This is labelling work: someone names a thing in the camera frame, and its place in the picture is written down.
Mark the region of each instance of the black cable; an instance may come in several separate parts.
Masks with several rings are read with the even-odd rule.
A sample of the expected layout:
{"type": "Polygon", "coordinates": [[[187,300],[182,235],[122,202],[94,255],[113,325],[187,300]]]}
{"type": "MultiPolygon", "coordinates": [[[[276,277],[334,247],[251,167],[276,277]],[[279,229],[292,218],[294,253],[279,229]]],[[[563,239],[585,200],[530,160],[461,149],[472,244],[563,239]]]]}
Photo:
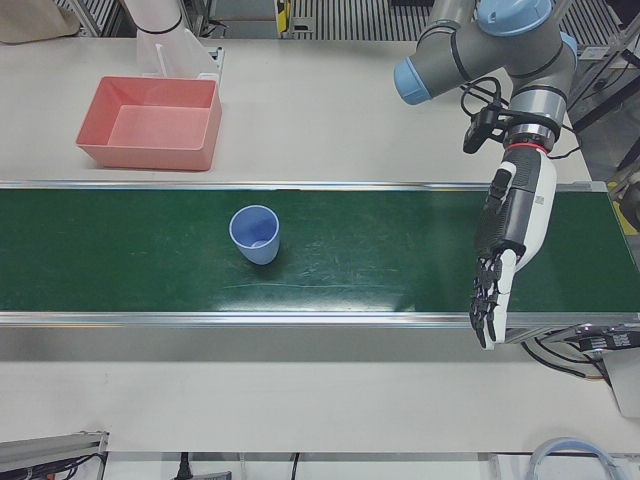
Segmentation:
{"type": "Polygon", "coordinates": [[[94,453],[85,457],[76,457],[42,465],[36,465],[31,468],[31,474],[29,474],[29,469],[26,468],[0,473],[0,480],[25,480],[29,477],[34,479],[44,478],[47,475],[62,472],[69,472],[68,475],[70,476],[68,476],[68,478],[72,478],[77,473],[77,469],[80,465],[96,457],[100,458],[103,464],[105,463],[106,455],[94,453]]]}
{"type": "Polygon", "coordinates": [[[573,375],[574,377],[584,378],[584,379],[593,379],[592,377],[589,377],[587,374],[583,372],[572,370],[571,368],[567,368],[567,367],[561,367],[560,365],[556,365],[554,363],[546,361],[544,358],[536,355],[525,342],[522,342],[520,345],[522,346],[524,351],[529,354],[531,358],[533,358],[536,362],[541,363],[545,367],[551,368],[553,370],[557,370],[559,372],[568,373],[569,375],[573,375]]]}
{"type": "Polygon", "coordinates": [[[293,467],[291,468],[291,480],[296,480],[296,472],[298,470],[298,460],[300,460],[300,452],[293,456],[293,467]]]}
{"type": "Polygon", "coordinates": [[[562,128],[564,128],[565,130],[570,131],[571,133],[573,133],[573,135],[576,137],[576,142],[578,142],[578,146],[569,150],[567,153],[563,153],[562,155],[553,155],[548,157],[550,160],[561,160],[563,158],[567,158],[569,155],[571,155],[572,153],[577,152],[578,150],[580,150],[582,148],[582,137],[580,136],[580,134],[578,132],[576,132],[573,128],[568,127],[567,125],[565,125],[564,123],[562,124],[562,128]]]}
{"type": "MultiPolygon", "coordinates": [[[[467,97],[467,95],[470,95],[474,98],[477,98],[478,100],[481,100],[483,102],[485,102],[487,105],[490,104],[494,104],[494,105],[504,105],[506,107],[509,106],[509,102],[507,100],[505,100],[504,98],[502,98],[502,90],[500,87],[500,81],[496,78],[496,77],[482,77],[474,82],[470,82],[470,83],[466,83],[464,86],[461,85],[460,89],[463,90],[462,96],[460,97],[460,108],[462,109],[462,111],[467,114],[467,116],[469,117],[473,117],[473,113],[467,108],[466,103],[465,103],[465,99],[467,97]],[[478,86],[478,83],[481,82],[492,82],[495,86],[496,86],[496,90],[495,91],[490,91],[487,90],[486,88],[480,87],[478,86]],[[473,90],[479,91],[485,95],[488,95],[491,97],[491,100],[488,100],[487,98],[484,98],[476,93],[473,92],[473,90]]],[[[511,110],[503,110],[501,112],[501,115],[503,116],[510,116],[510,117],[522,117],[522,116],[530,116],[530,118],[532,119],[532,121],[544,121],[543,126],[547,126],[546,124],[549,124],[548,122],[551,121],[553,122],[553,120],[549,119],[548,117],[545,117],[543,115],[537,115],[537,114],[530,114],[527,112],[515,112],[515,111],[511,111],[511,110]]],[[[578,146],[569,150],[566,153],[563,153],[561,155],[550,155],[548,156],[548,158],[550,160],[561,160],[563,158],[567,158],[570,155],[572,155],[573,153],[579,151],[582,148],[583,142],[582,142],[582,137],[578,134],[578,132],[576,132],[573,128],[562,124],[562,128],[564,128],[565,130],[573,133],[573,135],[576,137],[576,142],[578,143],[578,146]]]]}
{"type": "Polygon", "coordinates": [[[76,473],[78,473],[78,467],[73,467],[71,470],[69,470],[69,474],[65,477],[64,480],[71,480],[76,476],[76,473]]]}
{"type": "Polygon", "coordinates": [[[175,480],[189,480],[191,478],[193,478],[193,474],[189,466],[189,452],[182,452],[180,454],[180,466],[178,467],[175,480]]]}
{"type": "Polygon", "coordinates": [[[604,381],[607,382],[607,385],[613,388],[611,385],[611,377],[609,377],[609,372],[607,372],[607,369],[604,366],[604,360],[602,359],[596,360],[595,358],[590,357],[589,355],[583,353],[582,350],[580,350],[580,347],[574,345],[573,343],[567,343],[567,345],[569,345],[571,348],[573,348],[577,352],[580,352],[580,355],[582,355],[584,358],[592,361],[593,362],[592,365],[600,372],[600,375],[602,375],[602,378],[604,379],[604,381]]]}
{"type": "MultiPolygon", "coordinates": [[[[636,39],[636,43],[633,46],[633,52],[631,53],[635,53],[636,49],[638,48],[638,42],[640,42],[640,36],[636,39]]],[[[627,60],[627,64],[624,66],[624,68],[622,69],[622,72],[620,72],[620,74],[616,77],[616,79],[611,82],[611,83],[607,83],[604,87],[602,87],[600,90],[596,90],[593,93],[590,93],[589,95],[587,95],[586,97],[582,97],[580,100],[586,100],[588,98],[593,97],[594,95],[597,95],[598,93],[602,93],[604,92],[607,88],[610,88],[612,86],[614,86],[616,83],[618,83],[620,81],[620,79],[622,78],[622,76],[625,74],[625,72],[629,69],[629,66],[631,65],[631,62],[629,60],[627,60]]]]}
{"type": "Polygon", "coordinates": [[[477,90],[477,91],[480,91],[482,93],[485,93],[486,95],[490,95],[492,97],[492,101],[491,102],[487,101],[484,98],[480,98],[477,95],[472,95],[472,96],[474,96],[476,98],[480,98],[481,100],[484,100],[488,104],[494,104],[494,105],[496,105],[498,107],[500,107],[500,105],[502,104],[502,101],[503,101],[503,98],[502,98],[502,86],[500,85],[500,81],[496,77],[481,77],[481,78],[479,78],[477,80],[474,80],[473,82],[469,82],[469,83],[465,84],[464,87],[463,87],[462,96],[460,97],[460,108],[469,117],[473,117],[474,114],[471,113],[471,111],[467,108],[467,106],[465,104],[465,100],[467,98],[467,95],[471,95],[471,90],[477,90]],[[486,89],[478,86],[478,84],[486,83],[486,82],[493,83],[494,87],[496,87],[495,91],[491,92],[489,90],[486,90],[486,89]]]}
{"type": "Polygon", "coordinates": [[[558,353],[556,351],[551,350],[549,347],[547,347],[545,344],[543,344],[540,339],[538,338],[534,338],[533,339],[538,346],[543,349],[545,352],[550,353],[551,355],[553,355],[554,357],[558,357],[562,360],[564,360],[565,362],[570,362],[570,363],[582,363],[582,364],[591,364],[593,365],[593,362],[591,360],[577,360],[575,358],[569,358],[569,357],[565,357],[564,355],[562,355],[561,353],[558,353]]]}

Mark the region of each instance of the conveyor belt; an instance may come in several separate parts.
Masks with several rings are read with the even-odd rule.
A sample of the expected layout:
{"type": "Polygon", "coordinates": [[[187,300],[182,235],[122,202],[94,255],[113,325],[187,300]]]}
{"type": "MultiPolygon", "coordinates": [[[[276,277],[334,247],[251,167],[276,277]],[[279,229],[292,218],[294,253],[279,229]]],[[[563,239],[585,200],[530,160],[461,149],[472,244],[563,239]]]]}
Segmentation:
{"type": "MultiPolygon", "coordinates": [[[[484,196],[0,189],[0,310],[464,312],[484,196]],[[282,248],[266,267],[228,236],[248,204],[280,217],[282,248]]],[[[639,292],[608,195],[559,192],[510,311],[640,312],[639,292]]]]}

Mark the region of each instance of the pink tray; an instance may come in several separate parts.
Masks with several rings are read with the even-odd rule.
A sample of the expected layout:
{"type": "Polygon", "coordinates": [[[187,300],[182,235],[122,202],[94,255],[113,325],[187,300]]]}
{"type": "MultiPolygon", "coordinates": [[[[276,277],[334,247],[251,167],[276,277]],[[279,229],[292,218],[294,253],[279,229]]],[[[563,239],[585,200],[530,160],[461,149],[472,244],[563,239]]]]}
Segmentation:
{"type": "Polygon", "coordinates": [[[221,115],[212,80],[104,77],[76,143],[103,167],[208,170],[221,115]]]}

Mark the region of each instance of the plastic cup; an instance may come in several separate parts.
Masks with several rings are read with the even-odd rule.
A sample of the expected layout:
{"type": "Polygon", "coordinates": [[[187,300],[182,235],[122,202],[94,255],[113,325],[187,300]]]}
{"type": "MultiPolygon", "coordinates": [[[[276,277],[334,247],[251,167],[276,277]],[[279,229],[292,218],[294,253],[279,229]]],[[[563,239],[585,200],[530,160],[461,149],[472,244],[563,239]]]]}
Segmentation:
{"type": "Polygon", "coordinates": [[[247,260],[266,265],[276,258],[280,248],[280,221],[270,208],[249,205],[231,218],[229,235],[247,260]]]}

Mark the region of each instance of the white table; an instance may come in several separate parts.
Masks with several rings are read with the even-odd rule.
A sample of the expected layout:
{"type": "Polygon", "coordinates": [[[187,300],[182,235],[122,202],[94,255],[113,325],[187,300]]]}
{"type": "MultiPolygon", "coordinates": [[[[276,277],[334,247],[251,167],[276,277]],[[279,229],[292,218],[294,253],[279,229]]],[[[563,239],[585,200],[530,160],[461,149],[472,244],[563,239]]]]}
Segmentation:
{"type": "MultiPolygon", "coordinates": [[[[74,146],[99,78],[137,73],[132,41],[1,46],[0,178],[487,182],[501,158],[497,144],[462,153],[458,92],[397,98],[412,45],[221,44],[206,173],[98,169],[74,146]]],[[[558,171],[589,179],[579,154],[558,171]]],[[[106,429],[115,451],[479,452],[577,435],[640,452],[640,422],[606,385],[518,346],[482,352],[470,331],[3,329],[0,360],[0,441],[106,429]]]]}
{"type": "MultiPolygon", "coordinates": [[[[490,141],[476,155],[462,152],[469,120],[459,91],[415,107],[400,99],[393,66],[412,52],[410,43],[211,45],[226,56],[222,124],[206,173],[100,169],[75,146],[100,78],[138,75],[133,41],[0,47],[0,178],[489,182],[502,159],[502,147],[490,141]]],[[[507,87],[504,72],[498,75],[507,87]]],[[[564,132],[554,153],[574,146],[564,132]]],[[[557,167],[560,183],[589,180],[580,153],[557,167]]]]}

